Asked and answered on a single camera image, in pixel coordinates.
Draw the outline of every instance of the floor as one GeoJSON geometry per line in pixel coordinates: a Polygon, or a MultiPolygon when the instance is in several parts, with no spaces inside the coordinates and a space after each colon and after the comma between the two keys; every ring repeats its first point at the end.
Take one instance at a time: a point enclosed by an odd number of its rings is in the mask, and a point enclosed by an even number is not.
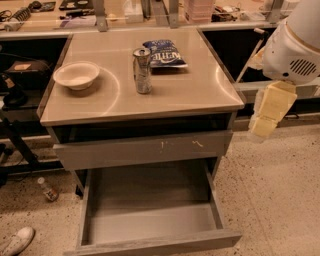
{"type": "MultiPolygon", "coordinates": [[[[283,121],[263,144],[248,141],[245,127],[237,122],[214,181],[227,226],[243,236],[233,248],[184,255],[320,255],[320,115],[283,121]]],[[[43,140],[28,143],[39,158],[48,158],[50,143],[43,140]]],[[[32,226],[35,238],[20,255],[58,256],[74,249],[82,200],[71,175],[57,170],[9,178],[0,188],[0,243],[32,226]],[[56,202],[42,194],[40,176],[59,189],[56,202]]]]}

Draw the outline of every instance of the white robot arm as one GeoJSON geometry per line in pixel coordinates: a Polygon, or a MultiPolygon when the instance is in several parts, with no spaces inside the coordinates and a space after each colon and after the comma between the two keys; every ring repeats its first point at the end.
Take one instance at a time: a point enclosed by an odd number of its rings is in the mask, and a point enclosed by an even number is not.
{"type": "Polygon", "coordinates": [[[320,75],[320,1],[301,0],[268,39],[262,72],[276,80],[257,93],[248,137],[263,142],[295,102],[296,85],[320,75]]]}
{"type": "Polygon", "coordinates": [[[304,84],[320,74],[320,1],[301,0],[271,35],[263,53],[263,74],[304,84]]]}

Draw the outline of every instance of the drawer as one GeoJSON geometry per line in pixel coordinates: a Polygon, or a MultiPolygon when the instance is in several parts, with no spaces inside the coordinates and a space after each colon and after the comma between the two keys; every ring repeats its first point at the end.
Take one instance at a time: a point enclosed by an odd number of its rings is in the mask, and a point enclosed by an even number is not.
{"type": "Polygon", "coordinates": [[[205,160],[89,170],[71,255],[168,255],[233,246],[205,160]]]}
{"type": "Polygon", "coordinates": [[[231,130],[196,132],[55,144],[53,149],[66,170],[80,170],[222,156],[231,137],[231,130]]]}

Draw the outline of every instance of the white bowl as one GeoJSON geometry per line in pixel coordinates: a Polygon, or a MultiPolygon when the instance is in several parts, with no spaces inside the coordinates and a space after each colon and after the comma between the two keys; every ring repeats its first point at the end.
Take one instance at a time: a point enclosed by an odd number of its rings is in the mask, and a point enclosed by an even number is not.
{"type": "Polygon", "coordinates": [[[72,90],[84,90],[93,83],[99,72],[98,65],[88,61],[77,61],[58,68],[53,74],[53,80],[72,90]]]}

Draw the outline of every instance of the sneaker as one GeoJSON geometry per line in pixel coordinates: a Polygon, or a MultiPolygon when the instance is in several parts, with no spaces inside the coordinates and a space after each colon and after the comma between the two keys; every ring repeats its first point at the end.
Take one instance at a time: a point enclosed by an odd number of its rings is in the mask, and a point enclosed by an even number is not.
{"type": "Polygon", "coordinates": [[[7,246],[0,251],[1,256],[13,256],[22,252],[30,244],[34,237],[34,229],[24,227],[15,233],[6,243],[7,246]]]}

